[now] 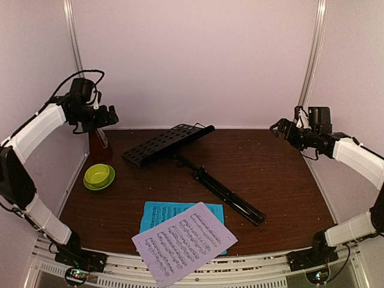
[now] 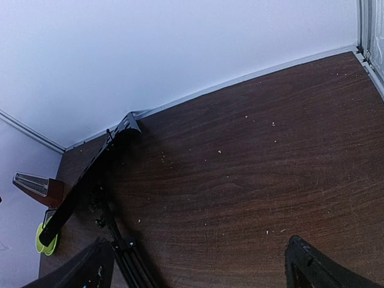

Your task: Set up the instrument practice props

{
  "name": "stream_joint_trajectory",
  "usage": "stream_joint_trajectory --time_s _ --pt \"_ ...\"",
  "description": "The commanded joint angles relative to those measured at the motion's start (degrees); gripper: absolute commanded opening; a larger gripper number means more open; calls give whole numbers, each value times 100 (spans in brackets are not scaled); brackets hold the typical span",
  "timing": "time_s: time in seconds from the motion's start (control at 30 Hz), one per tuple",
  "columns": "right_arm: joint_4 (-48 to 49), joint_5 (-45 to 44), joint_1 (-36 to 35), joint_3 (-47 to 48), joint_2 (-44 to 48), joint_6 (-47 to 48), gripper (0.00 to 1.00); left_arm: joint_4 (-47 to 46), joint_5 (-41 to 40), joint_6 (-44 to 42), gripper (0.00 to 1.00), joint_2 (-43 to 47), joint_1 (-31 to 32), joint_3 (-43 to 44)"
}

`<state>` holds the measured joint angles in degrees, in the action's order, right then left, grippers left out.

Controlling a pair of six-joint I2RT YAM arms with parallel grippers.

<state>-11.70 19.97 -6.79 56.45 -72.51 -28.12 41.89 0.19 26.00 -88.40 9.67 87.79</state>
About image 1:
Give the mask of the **black music stand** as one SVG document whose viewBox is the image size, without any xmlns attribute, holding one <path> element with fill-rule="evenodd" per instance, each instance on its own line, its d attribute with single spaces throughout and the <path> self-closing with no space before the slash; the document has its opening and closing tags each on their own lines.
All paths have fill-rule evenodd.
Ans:
<svg viewBox="0 0 384 288">
<path fill-rule="evenodd" d="M 201 139 L 213 131 L 215 131 L 213 125 L 204 126 L 198 122 L 194 125 L 178 124 L 153 137 L 151 140 L 147 140 L 125 151 L 122 153 L 122 159 L 138 168 L 144 168 L 164 157 L 177 160 L 182 167 L 188 167 L 192 170 L 195 181 L 199 182 L 208 191 L 212 192 L 237 213 L 245 217 L 254 226 L 259 226 L 266 219 L 264 213 L 260 212 L 234 191 L 213 178 L 203 166 L 195 166 L 179 153 L 181 148 Z"/>
</svg>

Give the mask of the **lilac sheet music page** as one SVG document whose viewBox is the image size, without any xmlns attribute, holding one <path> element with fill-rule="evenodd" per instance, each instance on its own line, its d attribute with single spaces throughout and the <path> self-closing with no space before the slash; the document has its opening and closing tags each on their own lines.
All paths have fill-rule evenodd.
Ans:
<svg viewBox="0 0 384 288">
<path fill-rule="evenodd" d="M 238 241 L 203 202 L 133 239 L 158 287 L 173 285 Z"/>
</svg>

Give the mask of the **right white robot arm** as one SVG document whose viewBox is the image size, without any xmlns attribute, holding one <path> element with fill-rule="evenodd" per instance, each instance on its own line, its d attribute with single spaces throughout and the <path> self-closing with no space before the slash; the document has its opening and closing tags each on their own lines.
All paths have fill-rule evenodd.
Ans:
<svg viewBox="0 0 384 288">
<path fill-rule="evenodd" d="M 313 148 L 315 155 L 325 155 L 345 164 L 373 184 L 379 195 L 367 212 L 353 217 L 326 231 L 315 234 L 308 251 L 311 264 L 319 265 L 330 258 L 340 244 L 373 238 L 383 233 L 383 157 L 366 148 L 355 137 L 334 132 L 328 107 L 295 107 L 295 118 L 281 118 L 270 126 L 270 131 L 302 152 Z"/>
</svg>

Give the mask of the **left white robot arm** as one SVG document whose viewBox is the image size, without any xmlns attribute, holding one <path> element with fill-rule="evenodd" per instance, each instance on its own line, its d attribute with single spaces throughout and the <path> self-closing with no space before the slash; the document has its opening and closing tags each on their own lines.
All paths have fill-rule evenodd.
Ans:
<svg viewBox="0 0 384 288">
<path fill-rule="evenodd" d="M 8 209 L 44 232 L 59 253 L 73 266 L 86 261 L 78 234 L 61 222 L 40 199 L 35 184 L 24 168 L 33 151 L 57 128 L 68 123 L 83 133 L 118 123 L 113 106 L 100 104 L 96 83 L 75 78 L 63 96 L 53 94 L 44 106 L 1 143 L 1 196 Z"/>
</svg>

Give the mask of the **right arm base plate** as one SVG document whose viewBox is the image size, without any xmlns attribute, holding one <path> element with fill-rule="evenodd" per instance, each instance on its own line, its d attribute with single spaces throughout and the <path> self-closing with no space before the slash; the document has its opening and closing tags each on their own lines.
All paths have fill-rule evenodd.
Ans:
<svg viewBox="0 0 384 288">
<path fill-rule="evenodd" d="M 338 254 L 334 250 L 316 254 L 312 248 L 290 252 L 286 257 L 292 272 L 325 265 L 338 260 Z"/>
</svg>

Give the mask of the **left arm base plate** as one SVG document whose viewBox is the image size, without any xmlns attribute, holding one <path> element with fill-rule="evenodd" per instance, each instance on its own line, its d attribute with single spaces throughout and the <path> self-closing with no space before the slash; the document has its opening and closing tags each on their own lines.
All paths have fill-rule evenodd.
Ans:
<svg viewBox="0 0 384 288">
<path fill-rule="evenodd" d="M 107 255 L 100 252 L 81 250 L 80 255 L 74 255 L 60 250 L 56 253 L 55 261 L 89 272 L 103 272 Z"/>
</svg>

